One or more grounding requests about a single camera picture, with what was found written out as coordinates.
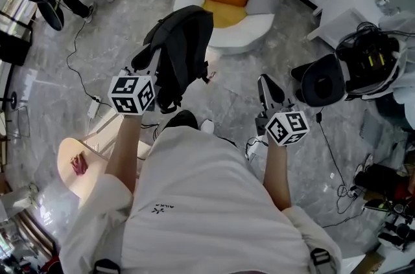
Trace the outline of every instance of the red object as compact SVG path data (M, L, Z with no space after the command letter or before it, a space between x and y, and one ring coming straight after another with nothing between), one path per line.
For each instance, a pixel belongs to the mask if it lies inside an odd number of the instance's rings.
M76 156L71 159L71 165L77 176L84 175L88 169L88 165L86 164L82 153L76 154Z

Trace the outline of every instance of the electrical outlet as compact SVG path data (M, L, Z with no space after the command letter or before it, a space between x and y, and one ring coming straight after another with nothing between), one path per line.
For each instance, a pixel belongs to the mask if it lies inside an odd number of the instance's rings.
M95 98L98 101L91 99L91 105L89 105L89 109L88 109L88 117L91 119L95 118L95 116L97 115L99 106L101 105L101 98L98 96L95 96Z

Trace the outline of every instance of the marble floor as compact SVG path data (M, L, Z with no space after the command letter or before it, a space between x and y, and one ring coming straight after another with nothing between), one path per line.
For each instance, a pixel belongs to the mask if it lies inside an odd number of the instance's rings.
M172 0L116 0L98 2L93 21L77 39L77 53L70 64L78 70L88 93L106 98L112 76L130 64L134 51L146 33L171 11ZM233 140L244 151L246 141L255 135L254 118L261 111L257 95L257 78L271 74L295 102L295 84L289 77L293 67L308 63L330 52L321 41L307 41L305 36L316 27L312 10L298 0L281 0L272 30L264 45L253 52L237 56L220 56L208 50L212 82L194 82L184 95L182 107L191 110L199 122L211 119L216 134ZM73 52L74 37L83 21L65 14L65 28L56 32L44 22L34 26L34 42L24 67L15 68L11 88L18 92L20 105L27 105L30 137L14 139L8 144L6 176L13 188L35 181L41 189L40 208L33 209L36 219L62 242L68 224L75 217L78 200L61 182L56 168L59 144L66 137L81 138L100 122L108 108L101 106L95 119L89 121L90 99L84 94L78 75L66 65ZM318 109L298 104L304 110L310 134L289 150L289 182L292 199L320 225L341 222L361 212L363 200L353 202L344 214L337 214L337 188L341 178L333 164L322 132L315 122ZM377 149L359 137L364 111L368 109L384 124ZM145 114L145 122L159 122L161 127L172 115ZM17 128L15 116L12 131ZM346 184L350 185L356 166L368 153L375 162L399 166L403 158L405 134L383 121L372 103L354 100L339 102L323 111L322 126L333 149L333 155ZM20 114L21 132L27 135L29 123ZM142 140L152 144L152 131L143 132ZM252 165L258 178L263 176L263 155L253 156ZM349 205L348 198L339 201L340 209ZM367 250L384 215L365 211L358 218L327 232L340 244L344 256Z

